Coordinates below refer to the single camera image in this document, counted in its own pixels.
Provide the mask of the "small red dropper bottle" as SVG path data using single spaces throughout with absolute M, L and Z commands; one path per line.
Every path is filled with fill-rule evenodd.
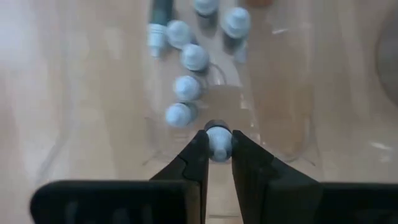
M 210 56 L 202 46 L 187 44 L 180 53 L 180 62 L 188 70 L 200 72 L 208 68 Z

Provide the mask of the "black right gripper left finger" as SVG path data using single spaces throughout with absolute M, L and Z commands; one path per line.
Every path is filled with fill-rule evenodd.
M 150 180 L 184 180 L 195 184 L 199 192 L 197 209 L 199 224 L 206 221 L 208 192 L 209 141 L 207 133 L 199 130 L 183 150 Z

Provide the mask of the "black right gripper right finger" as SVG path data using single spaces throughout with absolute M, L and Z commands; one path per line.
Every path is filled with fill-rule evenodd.
M 313 224 L 319 182 L 233 131 L 232 170 L 244 224 Z

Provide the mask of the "small dropper bottle magenta label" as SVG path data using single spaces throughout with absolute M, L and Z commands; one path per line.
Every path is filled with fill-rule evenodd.
M 232 132 L 220 119 L 212 119 L 205 124 L 208 135 L 210 159 L 215 162 L 226 162 L 232 155 Z

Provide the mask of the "clear plastic bin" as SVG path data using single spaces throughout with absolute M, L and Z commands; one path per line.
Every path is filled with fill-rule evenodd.
M 166 45 L 159 58 L 146 45 L 151 0 L 35 0 L 50 57 L 56 139 L 37 183 L 58 179 L 145 179 L 172 160 L 211 119 L 222 119 L 283 161 L 316 169 L 313 139 L 312 12 L 315 0 L 274 0 L 266 7 L 219 0 L 206 25 L 193 0 L 174 0 L 210 56 L 204 73 L 187 70 Z M 247 58 L 223 49 L 221 23 L 234 7 L 251 16 Z M 201 97 L 179 100 L 174 82 L 192 76 Z M 169 126 L 166 109 L 198 108 L 194 122 Z

